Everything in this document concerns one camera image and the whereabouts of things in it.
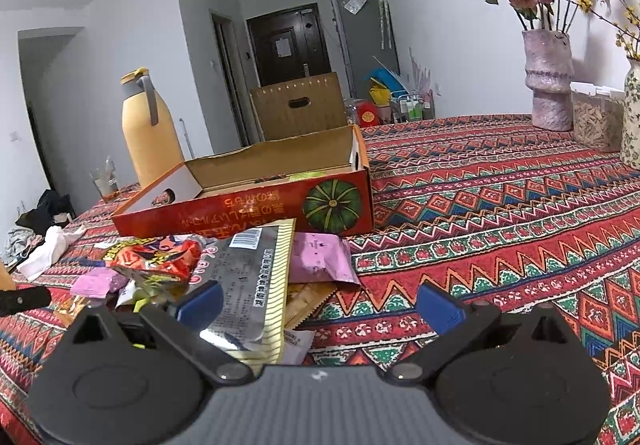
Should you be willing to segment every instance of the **refrigerator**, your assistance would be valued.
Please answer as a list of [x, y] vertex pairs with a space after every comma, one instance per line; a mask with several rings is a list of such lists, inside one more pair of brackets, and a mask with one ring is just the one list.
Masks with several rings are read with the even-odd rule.
[[355, 99], [369, 99], [371, 87], [369, 75], [380, 67], [374, 56], [387, 69], [400, 74], [396, 41], [393, 37], [393, 29], [388, 30], [385, 15], [382, 13], [385, 31], [383, 50], [378, 0], [367, 0], [357, 14], [352, 14], [344, 8], [349, 1], [332, 0], [335, 26], [347, 70], [350, 96]]

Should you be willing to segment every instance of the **floral vase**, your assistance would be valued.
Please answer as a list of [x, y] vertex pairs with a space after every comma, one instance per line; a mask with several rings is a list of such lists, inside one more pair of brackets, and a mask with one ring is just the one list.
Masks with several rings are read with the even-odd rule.
[[640, 61], [629, 59], [625, 81], [625, 115], [622, 123], [620, 160], [640, 170]]
[[549, 131], [571, 131], [574, 61], [569, 37], [552, 30], [527, 30], [522, 35], [527, 57], [525, 85], [533, 90], [533, 125]]

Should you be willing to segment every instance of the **white container lid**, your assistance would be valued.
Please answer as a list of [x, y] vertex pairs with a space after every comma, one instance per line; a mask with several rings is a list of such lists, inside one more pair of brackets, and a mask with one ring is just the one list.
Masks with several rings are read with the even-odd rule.
[[624, 100], [625, 92], [609, 86], [595, 86], [587, 82], [572, 82], [571, 91], [589, 97], [600, 96], [610, 100]]

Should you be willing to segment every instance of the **patterned tablecloth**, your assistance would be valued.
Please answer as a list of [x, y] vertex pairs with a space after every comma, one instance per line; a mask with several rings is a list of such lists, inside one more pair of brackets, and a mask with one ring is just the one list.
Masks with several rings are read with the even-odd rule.
[[[305, 323], [316, 331], [306, 362], [387, 368], [429, 343], [435, 335], [414, 309], [422, 281], [505, 311], [552, 301], [610, 385], [598, 443], [635, 443], [640, 172], [524, 115], [397, 124], [365, 137], [380, 230], [351, 238], [364, 288], [342, 289]], [[99, 263], [93, 244], [116, 234], [110, 214], [127, 196], [80, 216], [87, 234], [37, 281], [54, 302]], [[0, 423], [17, 444], [38, 442], [24, 400], [62, 333], [49, 310], [0, 319]]]

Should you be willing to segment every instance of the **pumpkin image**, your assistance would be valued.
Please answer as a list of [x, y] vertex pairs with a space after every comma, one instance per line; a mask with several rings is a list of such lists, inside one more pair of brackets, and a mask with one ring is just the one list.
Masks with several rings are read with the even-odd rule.
[[323, 181], [309, 189], [302, 212], [317, 231], [341, 234], [356, 226], [362, 212], [362, 196], [352, 183]]

